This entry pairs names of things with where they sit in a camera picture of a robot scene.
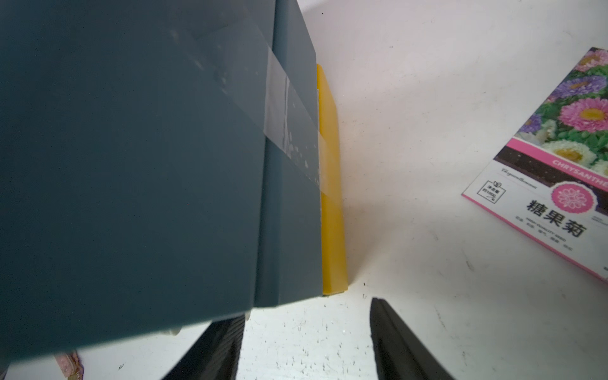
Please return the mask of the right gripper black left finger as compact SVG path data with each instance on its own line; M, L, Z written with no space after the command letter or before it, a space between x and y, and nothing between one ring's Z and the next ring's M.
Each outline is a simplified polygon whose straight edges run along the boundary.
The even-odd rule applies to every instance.
M245 315L214 321L163 379L235 380L245 321Z

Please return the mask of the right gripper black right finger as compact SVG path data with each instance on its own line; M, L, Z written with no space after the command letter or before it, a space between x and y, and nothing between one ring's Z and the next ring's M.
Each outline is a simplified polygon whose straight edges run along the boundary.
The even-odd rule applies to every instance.
M379 379L453 380L384 299L371 301L370 333Z

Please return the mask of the teal drawer cabinet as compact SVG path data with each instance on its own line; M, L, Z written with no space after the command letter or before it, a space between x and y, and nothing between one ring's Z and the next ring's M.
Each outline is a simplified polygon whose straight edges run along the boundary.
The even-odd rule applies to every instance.
M1 365L326 293L296 1L1 4Z

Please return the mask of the pink flower seed bag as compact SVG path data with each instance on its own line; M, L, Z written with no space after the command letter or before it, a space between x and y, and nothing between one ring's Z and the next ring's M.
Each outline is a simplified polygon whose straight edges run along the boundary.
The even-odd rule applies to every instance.
M462 195L607 280L607 51L592 47Z

